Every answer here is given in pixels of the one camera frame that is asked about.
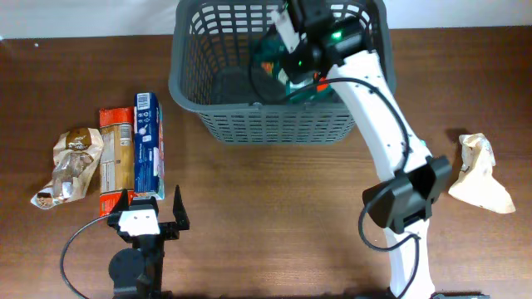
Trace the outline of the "green snack bag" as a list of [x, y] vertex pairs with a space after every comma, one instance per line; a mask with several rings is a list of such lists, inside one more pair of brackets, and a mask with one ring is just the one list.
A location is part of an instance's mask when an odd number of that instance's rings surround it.
[[280, 66], [280, 58], [285, 52], [281, 38], [270, 34], [261, 37], [254, 45], [248, 65], [249, 84], [261, 102], [300, 104], [336, 100], [333, 89], [324, 83], [322, 71], [299, 84], [290, 82]]

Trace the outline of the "beige paper bag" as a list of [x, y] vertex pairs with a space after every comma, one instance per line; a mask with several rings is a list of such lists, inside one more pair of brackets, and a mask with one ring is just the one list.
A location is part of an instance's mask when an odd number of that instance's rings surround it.
[[494, 213], [514, 213], [516, 207], [506, 188], [493, 176], [496, 166], [491, 143], [482, 133], [461, 135], [462, 166], [449, 195]]

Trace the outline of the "blue tissue multipack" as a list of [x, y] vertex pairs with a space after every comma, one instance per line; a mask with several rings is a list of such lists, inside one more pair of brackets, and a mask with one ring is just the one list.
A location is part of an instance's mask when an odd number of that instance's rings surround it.
[[163, 110], [155, 93], [137, 93], [134, 100], [135, 181], [139, 196], [165, 199]]

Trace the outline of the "beige cookie bag brown label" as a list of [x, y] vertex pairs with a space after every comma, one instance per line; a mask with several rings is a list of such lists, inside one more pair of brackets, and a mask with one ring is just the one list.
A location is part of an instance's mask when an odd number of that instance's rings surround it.
[[60, 135], [54, 145], [52, 179], [30, 202], [44, 210], [86, 196], [101, 158], [104, 142], [97, 129], [78, 128]]

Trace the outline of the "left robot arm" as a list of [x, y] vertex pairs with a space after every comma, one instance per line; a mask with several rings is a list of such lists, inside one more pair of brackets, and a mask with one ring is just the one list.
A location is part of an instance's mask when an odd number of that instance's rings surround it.
[[165, 242], [177, 240], [188, 221], [158, 220], [154, 197], [132, 199], [126, 189], [108, 215], [107, 225], [130, 246], [120, 250], [108, 267], [114, 298], [171, 299], [162, 289]]

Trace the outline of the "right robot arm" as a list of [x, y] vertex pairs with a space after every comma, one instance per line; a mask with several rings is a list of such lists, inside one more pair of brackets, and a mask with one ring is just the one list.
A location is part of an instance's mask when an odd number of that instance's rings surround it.
[[226, 144], [364, 139], [377, 185], [362, 217], [385, 233], [388, 298], [430, 298], [426, 236], [451, 174], [408, 125], [381, 1], [181, 1], [169, 90]]

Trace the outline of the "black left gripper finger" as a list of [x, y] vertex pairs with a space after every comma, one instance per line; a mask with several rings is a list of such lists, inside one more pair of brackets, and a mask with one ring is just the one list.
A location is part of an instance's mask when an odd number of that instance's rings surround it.
[[182, 195], [180, 192], [180, 186], [175, 186], [174, 202], [173, 202], [173, 214], [175, 216], [175, 222], [177, 223], [180, 231], [190, 229], [190, 220], [188, 218], [185, 206], [183, 204]]
[[121, 213], [129, 207], [129, 194], [127, 189], [123, 189], [121, 195], [109, 214], [109, 219], [117, 219]]

